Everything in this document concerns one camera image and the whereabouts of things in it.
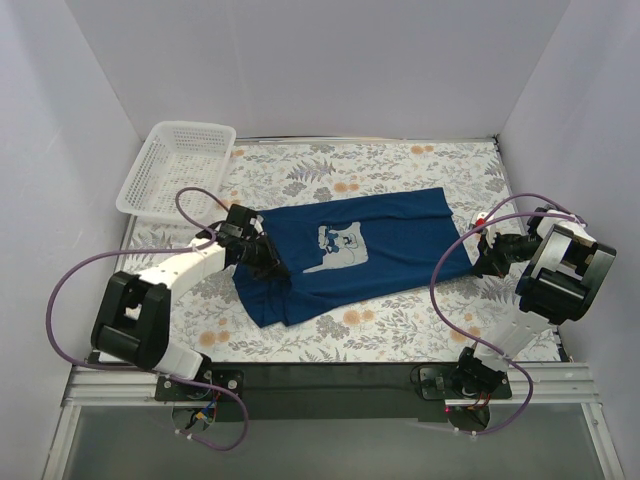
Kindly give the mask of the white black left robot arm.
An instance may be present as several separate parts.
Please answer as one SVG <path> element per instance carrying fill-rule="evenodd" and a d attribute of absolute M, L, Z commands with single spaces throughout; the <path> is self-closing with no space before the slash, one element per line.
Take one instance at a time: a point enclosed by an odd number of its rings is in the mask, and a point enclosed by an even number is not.
<path fill-rule="evenodd" d="M 205 398 L 213 386 L 211 360 L 170 340 L 171 310 L 201 281 L 238 264 L 255 280 L 290 277 L 262 216 L 235 205 L 225 220 L 203 227 L 184 252 L 136 274 L 115 273 L 92 330 L 92 347 L 141 370 L 178 377 L 188 398 Z"/>

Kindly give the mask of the blue printed t-shirt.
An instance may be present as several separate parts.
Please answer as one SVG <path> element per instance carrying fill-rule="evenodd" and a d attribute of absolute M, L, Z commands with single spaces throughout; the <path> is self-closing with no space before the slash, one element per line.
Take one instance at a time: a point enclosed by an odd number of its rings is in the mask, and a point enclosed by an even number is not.
<path fill-rule="evenodd" d="M 293 326 L 335 308 L 415 289 L 433 275 L 471 272 L 442 188 L 363 196 L 262 212 L 290 272 L 258 280 L 244 265 L 233 282 L 259 327 Z"/>

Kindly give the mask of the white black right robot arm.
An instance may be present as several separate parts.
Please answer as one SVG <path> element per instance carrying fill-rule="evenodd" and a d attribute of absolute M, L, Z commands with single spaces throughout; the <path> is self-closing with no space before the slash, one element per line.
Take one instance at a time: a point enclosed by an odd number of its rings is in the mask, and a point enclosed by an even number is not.
<path fill-rule="evenodd" d="M 489 335 L 486 344 L 463 349 L 451 374 L 452 387 L 471 398 L 491 395 L 507 382 L 508 361 L 533 339 L 565 321 L 580 320 L 591 307 L 617 251 L 586 232 L 577 216 L 547 205 L 535 210 L 525 234 L 502 234 L 477 215 L 483 229 L 472 268 L 476 276 L 503 278 L 527 264 L 515 288 L 518 311 Z"/>

